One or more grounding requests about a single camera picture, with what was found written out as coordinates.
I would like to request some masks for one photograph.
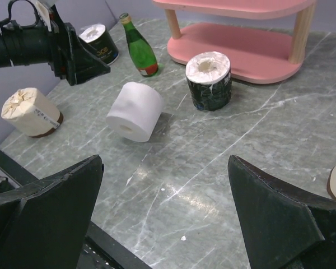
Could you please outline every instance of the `wooden shelf leg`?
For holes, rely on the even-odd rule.
[[[166,12],[166,17],[168,20],[170,31],[172,32],[173,39],[180,39],[181,32],[179,29],[179,24],[177,20],[177,15],[174,10],[164,10]]]
[[[316,2],[296,15],[289,56],[289,62],[292,64],[302,63],[305,59],[306,42],[309,36],[315,7]]]

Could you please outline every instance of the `black toilet paper roll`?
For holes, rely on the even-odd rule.
[[[188,69],[195,69],[195,71],[189,72]],[[229,103],[232,86],[231,70],[230,62],[224,54],[209,52],[194,57],[187,64],[186,79],[193,104],[197,109],[214,111]]]
[[[80,35],[80,38],[90,44],[97,51],[97,57],[106,64],[112,64],[117,60],[118,49],[103,24],[90,26]]]

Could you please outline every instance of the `white toilet paper roll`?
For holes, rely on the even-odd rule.
[[[113,103],[106,122],[121,136],[136,142],[146,142],[163,107],[163,98],[157,91],[145,84],[129,82],[123,86]]]

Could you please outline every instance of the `white label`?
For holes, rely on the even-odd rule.
[[[46,3],[45,4],[48,4],[49,7],[53,6],[55,3],[48,3],[48,2],[54,2],[55,0],[46,0]],[[41,18],[43,19],[43,21],[45,22],[49,32],[52,31],[51,29],[51,19],[50,19],[50,13],[49,13],[49,10],[42,4],[40,3],[40,1],[35,1],[34,0],[30,0],[30,2],[32,2],[35,7],[36,7],[36,10],[39,12]]]
[[[60,124],[56,120],[53,120],[50,116],[46,115],[44,112],[42,112],[35,106],[34,106],[34,114],[50,123],[55,129],[57,129],[60,126]]]
[[[144,69],[139,70],[139,72],[141,73],[141,75],[148,76],[147,71]]]

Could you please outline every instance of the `gray wall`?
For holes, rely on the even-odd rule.
[[[124,12],[130,13],[134,18],[164,18],[164,11],[157,8],[152,0],[106,0],[114,15],[118,17]],[[240,24],[252,26],[293,28],[294,16],[280,18],[278,20],[250,21],[236,18],[204,15],[190,12],[179,12],[179,20],[207,21],[227,24]],[[313,30],[336,32],[336,0],[318,0],[318,6]]]
[[[0,20],[7,17],[8,2],[9,0],[0,0]],[[57,9],[63,21],[70,22],[78,31],[98,22],[109,28],[116,23],[105,0],[60,0]],[[27,3],[18,2],[13,10],[13,18],[20,24],[27,25],[34,21],[32,8]],[[0,143],[13,130],[10,124],[1,119],[3,103],[18,89],[37,87],[47,94],[58,82],[48,64],[0,68]]]

